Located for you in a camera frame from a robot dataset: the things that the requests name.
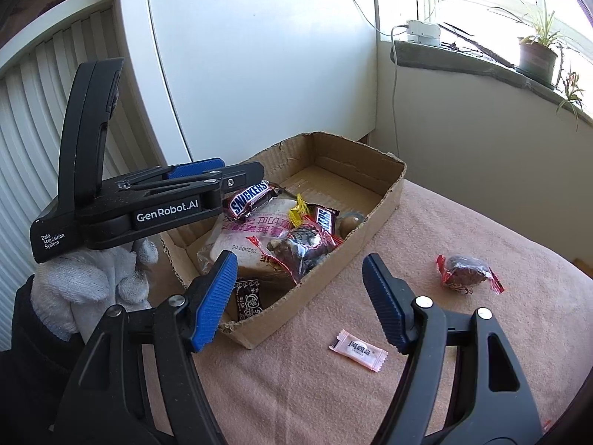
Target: silver screw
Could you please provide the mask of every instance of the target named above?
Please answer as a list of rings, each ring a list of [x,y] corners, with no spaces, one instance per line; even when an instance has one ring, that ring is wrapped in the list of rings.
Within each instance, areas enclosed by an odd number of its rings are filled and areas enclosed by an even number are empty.
[[[176,294],[175,296],[171,296],[169,298],[169,306],[173,306],[174,308],[179,308],[183,306],[185,303],[185,298],[180,294]]]
[[[111,318],[115,318],[122,313],[122,307],[119,304],[114,304],[107,308],[107,315]]]
[[[489,320],[492,318],[492,311],[488,308],[478,308],[478,316],[483,320]]]
[[[416,298],[416,304],[420,308],[430,308],[432,306],[432,300],[428,296],[419,296]]]

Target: white power adapter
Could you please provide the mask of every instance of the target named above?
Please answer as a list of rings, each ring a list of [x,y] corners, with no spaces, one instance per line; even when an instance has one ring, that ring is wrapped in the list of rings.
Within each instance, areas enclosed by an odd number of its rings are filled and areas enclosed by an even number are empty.
[[[408,42],[432,47],[441,46],[441,27],[436,23],[425,23],[419,20],[408,20],[405,23],[407,23]]]

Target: window sill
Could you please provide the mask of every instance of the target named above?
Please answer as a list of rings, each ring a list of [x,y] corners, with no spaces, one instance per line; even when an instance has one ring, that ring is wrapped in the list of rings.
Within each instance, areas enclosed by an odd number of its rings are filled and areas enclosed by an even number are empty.
[[[453,50],[429,47],[406,41],[396,41],[395,51],[397,52],[397,65],[399,67],[441,70],[443,72],[468,73],[470,75],[492,77],[513,87],[529,90],[556,105],[563,100],[560,94],[514,70],[498,65],[497,63],[454,52]],[[563,108],[568,112],[572,112],[568,103]],[[589,117],[585,112],[581,112],[578,108],[576,111],[579,119],[593,127],[593,118]]]

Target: brown round object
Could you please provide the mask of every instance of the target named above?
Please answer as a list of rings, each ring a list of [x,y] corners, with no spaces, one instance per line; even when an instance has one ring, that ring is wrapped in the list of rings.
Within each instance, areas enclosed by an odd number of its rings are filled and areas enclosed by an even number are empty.
[[[364,216],[358,213],[345,215],[340,222],[340,236],[342,236],[342,239],[346,239],[346,236],[354,231],[364,219]]]

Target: white glove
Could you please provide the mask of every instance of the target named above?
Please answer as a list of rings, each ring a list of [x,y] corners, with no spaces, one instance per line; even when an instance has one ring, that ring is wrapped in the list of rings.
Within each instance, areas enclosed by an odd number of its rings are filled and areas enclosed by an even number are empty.
[[[131,248],[79,250],[38,265],[31,304],[41,322],[64,341],[79,332],[87,342],[112,304],[129,312],[150,308],[142,267],[156,263],[158,250],[146,238]]]

